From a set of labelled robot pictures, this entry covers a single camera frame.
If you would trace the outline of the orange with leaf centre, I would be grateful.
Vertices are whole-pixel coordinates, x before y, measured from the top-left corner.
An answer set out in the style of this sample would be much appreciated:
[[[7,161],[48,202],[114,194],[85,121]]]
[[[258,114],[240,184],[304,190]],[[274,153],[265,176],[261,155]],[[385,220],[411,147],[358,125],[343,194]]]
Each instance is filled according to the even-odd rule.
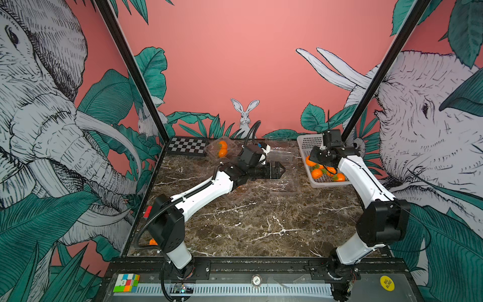
[[[330,177],[337,175],[337,170],[333,167],[326,167],[327,173]]]

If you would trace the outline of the orange container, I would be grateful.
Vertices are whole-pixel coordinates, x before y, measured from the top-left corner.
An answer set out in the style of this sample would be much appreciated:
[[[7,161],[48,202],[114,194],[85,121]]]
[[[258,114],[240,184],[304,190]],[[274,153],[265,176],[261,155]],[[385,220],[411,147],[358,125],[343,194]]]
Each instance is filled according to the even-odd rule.
[[[314,167],[314,166],[316,166],[316,165],[317,165],[317,163],[315,163],[315,162],[313,162],[313,161],[311,161],[311,160],[309,159],[309,156],[307,156],[307,157],[306,157],[306,159],[305,159],[305,163],[306,163],[306,164],[307,164],[307,166],[309,166],[309,167]]]
[[[333,181],[334,182],[345,182],[346,177],[343,173],[337,173],[336,175],[333,176]]]
[[[228,153],[228,149],[220,149],[218,151],[218,157],[219,158],[224,158],[224,157],[226,157],[227,153]]]

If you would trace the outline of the white perforated plastic basket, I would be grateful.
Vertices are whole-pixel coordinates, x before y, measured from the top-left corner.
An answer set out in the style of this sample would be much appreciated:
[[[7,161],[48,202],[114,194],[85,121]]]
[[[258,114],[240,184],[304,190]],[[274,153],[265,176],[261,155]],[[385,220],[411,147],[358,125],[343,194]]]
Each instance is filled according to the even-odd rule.
[[[300,135],[297,138],[304,168],[313,188],[348,186],[348,173],[340,170],[344,157],[360,157],[354,147],[345,145],[339,130],[319,134]]]

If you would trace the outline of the clear clamshell container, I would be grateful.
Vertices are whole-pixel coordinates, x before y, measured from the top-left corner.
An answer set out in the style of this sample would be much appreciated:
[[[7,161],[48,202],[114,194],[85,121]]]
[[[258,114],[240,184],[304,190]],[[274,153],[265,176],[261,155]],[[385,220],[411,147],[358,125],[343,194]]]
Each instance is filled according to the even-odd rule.
[[[270,180],[267,187],[274,195],[289,196],[300,193],[300,183],[295,177]]]
[[[294,141],[265,141],[270,146],[267,160],[280,162],[283,166],[294,166],[299,159],[298,146]]]
[[[212,161],[222,161],[236,157],[239,149],[234,140],[224,136],[210,142],[205,151]]]

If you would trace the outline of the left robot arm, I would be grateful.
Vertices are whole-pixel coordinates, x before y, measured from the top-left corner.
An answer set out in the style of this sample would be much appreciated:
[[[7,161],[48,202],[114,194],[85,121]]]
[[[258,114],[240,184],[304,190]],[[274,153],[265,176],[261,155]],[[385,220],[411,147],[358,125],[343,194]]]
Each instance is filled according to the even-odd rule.
[[[270,146],[256,142],[261,121],[255,122],[234,160],[219,163],[206,181],[178,195],[156,197],[146,224],[133,239],[138,250],[157,249],[182,278],[194,269],[194,260],[184,241],[185,223],[200,209],[248,181],[280,179],[286,169],[280,162],[269,162]]]

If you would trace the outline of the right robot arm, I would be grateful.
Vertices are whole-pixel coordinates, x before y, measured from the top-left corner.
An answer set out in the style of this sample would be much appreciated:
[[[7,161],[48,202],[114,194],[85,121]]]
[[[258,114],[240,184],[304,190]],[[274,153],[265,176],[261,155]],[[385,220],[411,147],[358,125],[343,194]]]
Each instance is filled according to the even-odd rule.
[[[401,241],[406,235],[410,205],[397,199],[369,171],[352,147],[313,147],[309,159],[325,167],[337,168],[359,195],[364,211],[356,233],[337,247],[329,258],[328,270],[336,278],[374,250]]]

